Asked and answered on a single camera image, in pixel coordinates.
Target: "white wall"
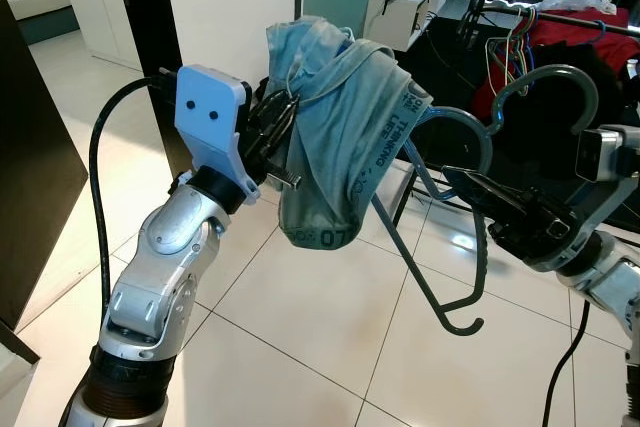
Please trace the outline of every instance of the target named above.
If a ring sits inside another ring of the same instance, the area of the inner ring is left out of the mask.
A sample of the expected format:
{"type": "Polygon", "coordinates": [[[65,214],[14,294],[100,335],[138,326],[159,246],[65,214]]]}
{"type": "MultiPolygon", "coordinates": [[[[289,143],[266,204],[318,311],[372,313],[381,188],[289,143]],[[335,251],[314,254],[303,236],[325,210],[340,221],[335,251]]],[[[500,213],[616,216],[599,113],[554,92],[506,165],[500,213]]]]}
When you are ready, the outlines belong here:
{"type": "Polygon", "coordinates": [[[267,75],[265,29],[294,17],[294,0],[171,0],[184,64],[199,63],[253,87],[267,75]]]}

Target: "plastic bag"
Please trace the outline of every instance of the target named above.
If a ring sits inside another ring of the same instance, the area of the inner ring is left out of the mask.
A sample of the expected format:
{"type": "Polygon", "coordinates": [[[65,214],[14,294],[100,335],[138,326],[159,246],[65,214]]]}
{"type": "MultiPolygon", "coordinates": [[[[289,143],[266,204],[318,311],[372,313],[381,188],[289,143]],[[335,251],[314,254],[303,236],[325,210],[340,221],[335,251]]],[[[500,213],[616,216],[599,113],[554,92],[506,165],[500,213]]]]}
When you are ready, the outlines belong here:
{"type": "Polygon", "coordinates": [[[585,10],[589,7],[603,14],[616,15],[617,12],[611,0],[543,0],[536,4],[538,10],[585,10]]]}

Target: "red garment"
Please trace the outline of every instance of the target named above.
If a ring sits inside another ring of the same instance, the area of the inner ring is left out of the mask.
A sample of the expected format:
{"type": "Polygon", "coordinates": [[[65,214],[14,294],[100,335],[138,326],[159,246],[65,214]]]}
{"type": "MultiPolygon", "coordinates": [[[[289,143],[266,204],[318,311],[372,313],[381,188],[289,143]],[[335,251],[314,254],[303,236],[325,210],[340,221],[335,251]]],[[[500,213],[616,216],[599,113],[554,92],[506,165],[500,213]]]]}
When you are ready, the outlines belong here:
{"type": "MultiPolygon", "coordinates": [[[[596,9],[582,11],[549,10],[545,11],[545,13],[581,20],[601,20],[605,24],[625,29],[629,22],[629,11],[626,9],[618,9],[616,15],[603,14],[596,9]]],[[[514,31],[518,32],[525,22],[526,19],[520,22],[514,31]]],[[[529,31],[531,47],[551,45],[562,41],[566,41],[568,46],[579,45],[594,40],[599,35],[600,33],[594,29],[559,24],[549,20],[539,20],[534,29],[529,31]]],[[[627,60],[633,57],[640,57],[640,43],[636,39],[622,34],[607,32],[604,37],[594,42],[593,47],[598,56],[611,67],[616,75],[625,67],[627,60]]],[[[504,87],[504,71],[493,62],[491,62],[491,80],[496,92],[504,87]]],[[[482,87],[477,90],[471,103],[473,115],[482,121],[488,121],[491,118],[493,98],[494,95],[487,79],[482,87]]]]}

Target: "white shelf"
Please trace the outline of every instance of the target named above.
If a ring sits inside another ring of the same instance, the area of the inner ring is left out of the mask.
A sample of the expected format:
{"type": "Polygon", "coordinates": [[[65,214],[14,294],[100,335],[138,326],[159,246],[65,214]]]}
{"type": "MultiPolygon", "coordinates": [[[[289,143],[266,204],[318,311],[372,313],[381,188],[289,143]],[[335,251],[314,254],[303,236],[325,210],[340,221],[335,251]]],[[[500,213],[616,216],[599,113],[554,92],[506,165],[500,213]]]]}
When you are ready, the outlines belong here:
{"type": "Polygon", "coordinates": [[[364,37],[404,52],[429,25],[428,12],[437,13],[446,0],[393,0],[385,10],[386,1],[369,0],[364,37]]]}

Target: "light blue garment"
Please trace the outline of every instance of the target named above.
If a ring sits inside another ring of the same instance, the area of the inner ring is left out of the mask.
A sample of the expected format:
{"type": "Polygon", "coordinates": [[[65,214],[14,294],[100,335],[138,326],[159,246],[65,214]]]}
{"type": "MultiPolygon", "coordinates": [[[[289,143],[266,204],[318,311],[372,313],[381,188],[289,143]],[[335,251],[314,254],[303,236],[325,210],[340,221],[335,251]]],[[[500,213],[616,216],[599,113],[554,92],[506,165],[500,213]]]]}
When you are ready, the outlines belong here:
{"type": "Polygon", "coordinates": [[[351,242],[376,187],[431,97],[399,68],[393,51],[357,40],[317,17],[267,30],[267,92],[300,96],[286,168],[280,228],[294,245],[337,249],[351,242]]]}

